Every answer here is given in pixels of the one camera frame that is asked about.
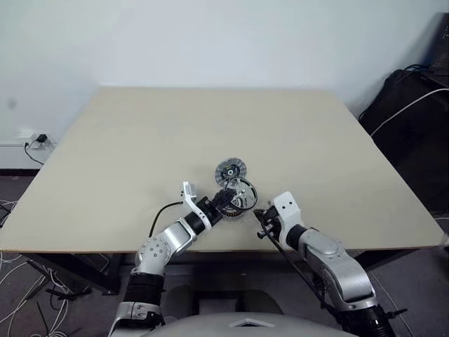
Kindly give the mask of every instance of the power outlet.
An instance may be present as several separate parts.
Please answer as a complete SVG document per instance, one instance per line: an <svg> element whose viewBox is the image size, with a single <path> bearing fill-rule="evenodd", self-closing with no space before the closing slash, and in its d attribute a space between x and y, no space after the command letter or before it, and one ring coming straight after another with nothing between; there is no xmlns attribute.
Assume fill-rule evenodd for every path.
<svg viewBox="0 0 449 337"><path fill-rule="evenodd" d="M43 143L39 143L39 142L36 141L36 139L41 134L44 134L44 135L47 136L47 140L45 142L43 142ZM44 132L33 133L25 142L28 142L28 144L31 145L29 147L30 149L41 149L43 147L47 147L47 146L50 146L51 144L56 143L55 140L53 139L53 137L51 136L51 134L44 133Z"/></svg>

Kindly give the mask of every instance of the black bellows joint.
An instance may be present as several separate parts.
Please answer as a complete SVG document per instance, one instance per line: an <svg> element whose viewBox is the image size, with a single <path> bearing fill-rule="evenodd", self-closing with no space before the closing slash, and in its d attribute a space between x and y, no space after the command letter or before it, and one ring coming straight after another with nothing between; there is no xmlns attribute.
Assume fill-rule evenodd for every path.
<svg viewBox="0 0 449 337"><path fill-rule="evenodd" d="M294 226L287 234L287 245L297 251L300 248L300 237L306 230L307 228L304 228L301 225Z"/></svg>
<svg viewBox="0 0 449 337"><path fill-rule="evenodd" d="M214 203L211 202L207 197L204 197L203 199L198 201L196 205L208 217L211 226L214 226L214 224L216 224L223 218L216 205L214 205Z"/></svg>
<svg viewBox="0 0 449 337"><path fill-rule="evenodd" d="M206 229L206 227L204 227L203 221L201 221L201 219L194 212L190 212L189 214L187 214L184 217L184 220L187 221L196 235L199 235Z"/></svg>
<svg viewBox="0 0 449 337"><path fill-rule="evenodd" d="M161 275L132 274L123 301L160 305L163 281Z"/></svg>
<svg viewBox="0 0 449 337"><path fill-rule="evenodd" d="M339 313L343 330L360 337L394 337L395 334L380 305Z"/></svg>

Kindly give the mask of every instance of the wire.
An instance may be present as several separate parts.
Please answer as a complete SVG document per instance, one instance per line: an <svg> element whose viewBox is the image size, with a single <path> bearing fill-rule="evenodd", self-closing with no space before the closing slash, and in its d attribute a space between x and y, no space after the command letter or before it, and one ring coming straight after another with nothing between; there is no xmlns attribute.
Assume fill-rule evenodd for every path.
<svg viewBox="0 0 449 337"><path fill-rule="evenodd" d="M61 280L58 279L58 277L56 275L54 275L54 271L52 269L46 268L45 266L43 266L43 268L50 275L53 286L57 286L58 288L61 288L63 293L67 294L70 292L70 289L63 282L61 282ZM69 311L69 300L64 299L62 301L61 307L58 310L59 310L58 315L56 316L55 321L53 322L53 325L50 328L50 332L46 334L46 337L67 337L66 333L64 333L62 331L58 331L58 329L61 326L61 324L64 322L64 320L67 316L67 313ZM31 337L42 337L42 335L39 333L35 333Z"/></svg>
<svg viewBox="0 0 449 337"><path fill-rule="evenodd" d="M18 266L14 267L13 269L11 269L11 270L4 276L4 278L1 279L0 285L5 281L5 279L8 278L8 276L9 276L12 272L14 272L14 270L17 270L18 268L22 267L23 265L27 265L27 264L28 264L28 263L23 262L23 263L19 264Z"/></svg>
<svg viewBox="0 0 449 337"><path fill-rule="evenodd" d="M262 229L264 230L266 236L269 238L269 240L272 242L272 244L278 249L279 253L281 253L281 255L287 260L287 262L290 263L290 265L299 274L299 276L301 276L301 278L304 280L304 282L310 288L312 293L314 293L314 295L318 298L321 306L323 308L325 308L332 316L335 317L335 308L333 306L327 304L324 300L324 297L322 297L318 294L314 285L305 277L304 273L295 265L295 263L290 259L290 257L287 255L287 253L279 245L279 243L272 237L272 235L269 233L267 227L265 226L264 222L265 222L264 219L260 220L260 225L262 226Z"/></svg>
<svg viewBox="0 0 449 337"><path fill-rule="evenodd" d="M0 201L2 201L3 203L1 204L1 207L4 209L5 205L12 205L11 209L8 210L8 213L5 214L4 216L2 216L0 218L0 228L3 227L4 223L6 222L6 219L8 218L8 216L11 214L11 211L14 209L14 207L17 205L18 200L17 201L8 201L8 200L2 200L0 199Z"/></svg>
<svg viewBox="0 0 449 337"><path fill-rule="evenodd" d="M45 317L43 316L42 309L41 309L41 306L39 305L38 300L36 301L36 306L37 306L37 310L39 311L39 314L41 315L43 325L45 326L45 331L46 331L47 335L49 335L50 331L48 330L47 321L45 320Z"/></svg>
<svg viewBox="0 0 449 337"><path fill-rule="evenodd" d="M16 200L16 201L8 201L8 200L3 200L3 199L0 199L0 201L2 202L3 206L9 205L9 204L14 204L14 206L15 206L15 204L17 204L19 202L18 200Z"/></svg>
<svg viewBox="0 0 449 337"><path fill-rule="evenodd" d="M154 231L154 228L156 227L157 219L159 218L159 216L161 215L161 213L162 213L165 209L167 209L168 207L175 206L175 205L181 205L181 204L182 204L182 201L178 201L178 202L173 202L172 204L168 204L168 205L165 205L164 207L162 207L162 208L159 210L159 212L157 212L156 217L154 217L153 224L152 224L152 228L149 230L149 235L148 235L148 237L152 237L152 236L153 236L153 231Z"/></svg>
<svg viewBox="0 0 449 337"><path fill-rule="evenodd" d="M8 213L11 213L10 209L7 209L5 206L3 206L3 204L0 204L0 208L4 209L5 211L7 211Z"/></svg>
<svg viewBox="0 0 449 337"><path fill-rule="evenodd" d="M377 284L379 285L379 287L381 288L381 290L383 290L383 292L385 293L385 295L387 295L387 298L389 299L389 301L391 302L391 304L393 305L395 311L399 311L397 305L395 304L395 302L393 301L393 298L391 298L390 294L388 293L388 291L384 288L384 286L382 286L382 283L380 283L379 279L376 277L376 275L374 274L374 272L370 272L371 276L373 277L373 279L377 282ZM399 318L401 319L401 321L403 322L403 324L406 326L408 333L412 336L415 337L415 335L413 334L412 330L410 329L410 327L408 326L407 322L404 320L404 317L402 317L402 314L399 314Z"/></svg>
<svg viewBox="0 0 449 337"><path fill-rule="evenodd" d="M436 89L434 91L431 91L429 93L426 93L425 95L421 96L420 98L414 100L413 102L411 102L409 105L406 105L405 107L403 107L402 109L400 109L397 113L393 114L392 116L390 116L389 118L385 119L371 134L370 136L373 137L386 123L388 123L389 121L391 121L394 117L396 117L397 115L399 115L400 113L402 113L403 111L405 111L406 109L408 109L409 107L411 107L412 105L418 103L419 101L425 99L427 96L433 95L434 93L438 93L440 91L449 91L449 88L440 88L440 89Z"/></svg>
<svg viewBox="0 0 449 337"><path fill-rule="evenodd" d="M8 337L10 337L11 334L11 327L13 325L13 321L14 321L14 316L17 313L17 311L19 311L19 309L27 302L26 297L28 296L29 293L32 292L34 286L36 286L36 284L39 283L42 284L45 281L45 277L43 275L39 276L37 278L37 280L33 283L32 286L30 286L30 288L28 289L28 291L25 293L25 295L22 297L22 299L19 301L18 306L16 307L16 309L13 311L12 313L12 317L11 317L11 321L9 321L9 325L8 325Z"/></svg>
<svg viewBox="0 0 449 337"><path fill-rule="evenodd" d="M8 259L4 259L3 258L3 251L0 251L0 271L1 271L1 266L4 264L4 263L12 263L12 262L14 262L14 261L17 261L19 258L21 258L22 256L19 254L19 256L17 257L17 258L12 258L12 259L10 259L10 260L8 260Z"/></svg>
<svg viewBox="0 0 449 337"><path fill-rule="evenodd" d="M54 294L51 293L51 294L50 294L50 306L51 306L51 308L52 308L53 310L58 311L58 310L61 309L61 307L57 308L57 307L53 304L53 297L54 297Z"/></svg>
<svg viewBox="0 0 449 337"><path fill-rule="evenodd" d="M39 160L37 160L37 159L31 157L31 155L30 155L30 154L28 153L28 151L27 151L27 147L33 145L33 143L34 143L34 140L31 142L31 144L25 143L25 145L24 145L24 147L23 147L23 150L25 151L25 153L27 154L27 156L28 156L32 161L35 161L36 163L40 163L40 165L43 165L43 162L42 162L42 161L39 161Z"/></svg>
<svg viewBox="0 0 449 337"><path fill-rule="evenodd" d="M0 324L5 322L9 317L11 317L12 315L14 315L17 311L20 310L21 307L23 307L25 305L25 302L23 302L22 304L20 304L16 309L14 309L14 311L12 311L8 316L6 316L5 318L3 318L0 321Z"/></svg>
<svg viewBox="0 0 449 337"><path fill-rule="evenodd" d="M387 98L390 98L390 96L392 96L392 94L394 93L394 89L398 87L398 85L405 79L407 79L409 76L411 76L412 74L416 73L416 72L420 72L422 69L429 69L429 65L409 65L408 67L405 67L404 69L402 69L402 74L405 72L406 74L403 76L400 76L399 78L396 79L396 81L392 84L391 90L385 94L385 96L383 98L380 98L379 100L374 99L373 103L371 103L370 107L374 106L374 105L379 105L380 103L383 103L384 101L386 101ZM358 121L361 121L363 116L365 116L367 110L363 111L359 116L358 116Z"/></svg>

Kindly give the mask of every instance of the round metal disc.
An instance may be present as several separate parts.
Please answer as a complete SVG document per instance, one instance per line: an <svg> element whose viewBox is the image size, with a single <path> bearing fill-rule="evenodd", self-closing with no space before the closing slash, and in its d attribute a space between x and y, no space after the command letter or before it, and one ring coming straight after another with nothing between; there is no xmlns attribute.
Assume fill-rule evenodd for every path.
<svg viewBox="0 0 449 337"><path fill-rule="evenodd" d="M215 181L221 187L234 178L246 177L246 165L239 158L228 158L218 164L215 169Z"/></svg>
<svg viewBox="0 0 449 337"><path fill-rule="evenodd" d="M233 178L226 184L226 190L236 190L236 196L230 206L237 211L247 211L257 203L257 192L254 186L244 178Z"/></svg>

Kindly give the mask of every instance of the white wall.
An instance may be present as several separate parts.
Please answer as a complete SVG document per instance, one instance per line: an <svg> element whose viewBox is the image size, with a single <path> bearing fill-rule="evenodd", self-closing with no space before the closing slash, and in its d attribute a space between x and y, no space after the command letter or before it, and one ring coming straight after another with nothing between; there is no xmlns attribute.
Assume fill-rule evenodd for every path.
<svg viewBox="0 0 449 337"><path fill-rule="evenodd" d="M355 114L422 61L447 0L0 0L0 168L100 84L326 88ZM47 153L36 153L44 160Z"/></svg>

